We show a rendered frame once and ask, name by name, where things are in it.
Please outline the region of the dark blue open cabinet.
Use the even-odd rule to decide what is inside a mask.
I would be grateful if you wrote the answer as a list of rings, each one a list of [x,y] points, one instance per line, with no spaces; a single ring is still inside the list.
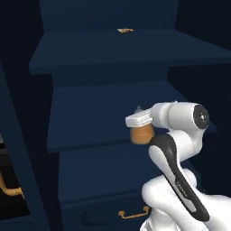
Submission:
[[[209,42],[200,22],[207,0],[40,0],[46,32],[117,32],[175,30]],[[149,81],[168,81],[186,101],[204,105],[210,113],[223,108],[215,83],[231,62],[169,66],[157,62],[82,65],[75,73],[41,74],[55,88],[102,86]],[[144,145],[129,139],[93,143],[57,153],[58,195],[63,204],[140,192],[158,175]]]

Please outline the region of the dark blue drawer front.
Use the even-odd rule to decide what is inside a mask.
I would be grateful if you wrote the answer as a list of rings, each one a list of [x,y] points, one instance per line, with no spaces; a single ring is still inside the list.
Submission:
[[[64,231],[139,231],[144,217],[122,219],[117,213],[126,215],[143,213],[147,206],[140,192],[71,202],[61,206]]]

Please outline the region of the dark blue narrow cabinet shelf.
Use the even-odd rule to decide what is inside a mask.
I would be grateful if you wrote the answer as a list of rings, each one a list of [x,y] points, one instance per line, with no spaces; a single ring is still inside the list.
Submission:
[[[168,81],[55,88],[47,147],[62,152],[93,143],[129,139],[125,118],[138,107],[185,98]]]

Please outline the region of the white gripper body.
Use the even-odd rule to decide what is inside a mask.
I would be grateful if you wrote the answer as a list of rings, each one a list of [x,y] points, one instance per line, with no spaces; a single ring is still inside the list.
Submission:
[[[129,115],[125,118],[125,124],[127,127],[142,127],[149,125],[152,122],[150,116],[150,109],[142,110],[138,113]]]

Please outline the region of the dark blue wide cabinet shelf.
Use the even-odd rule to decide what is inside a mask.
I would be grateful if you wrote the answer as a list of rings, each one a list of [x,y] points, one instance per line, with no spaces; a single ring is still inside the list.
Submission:
[[[75,73],[82,65],[157,62],[169,66],[231,62],[231,51],[175,30],[46,32],[30,61],[33,75]]]

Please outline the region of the orange honey bottle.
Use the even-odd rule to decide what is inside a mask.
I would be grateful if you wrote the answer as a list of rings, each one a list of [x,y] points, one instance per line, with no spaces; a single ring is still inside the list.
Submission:
[[[141,107],[138,106],[134,113],[142,111]],[[152,123],[142,127],[130,127],[130,140],[134,144],[148,144],[154,137],[154,131]]]

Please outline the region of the dark blue cabinet door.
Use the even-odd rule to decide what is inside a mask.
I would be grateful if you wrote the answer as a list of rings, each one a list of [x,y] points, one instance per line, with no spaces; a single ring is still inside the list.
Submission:
[[[0,111],[0,133],[22,187],[36,231],[51,231],[1,63],[0,103],[3,107]]]

